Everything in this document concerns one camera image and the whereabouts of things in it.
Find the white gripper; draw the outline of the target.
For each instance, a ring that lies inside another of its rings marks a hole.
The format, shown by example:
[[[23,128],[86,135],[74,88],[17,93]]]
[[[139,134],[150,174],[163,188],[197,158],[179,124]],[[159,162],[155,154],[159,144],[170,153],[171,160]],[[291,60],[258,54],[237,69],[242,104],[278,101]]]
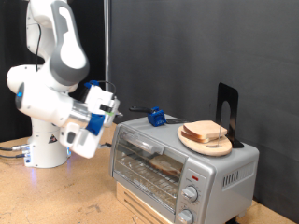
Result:
[[[91,86],[85,100],[91,119],[86,128],[81,129],[74,141],[73,151],[84,158],[92,158],[97,148],[111,147],[110,143],[99,144],[105,128],[112,125],[114,118],[121,119],[118,112],[120,101],[114,93],[103,91],[99,86]]]

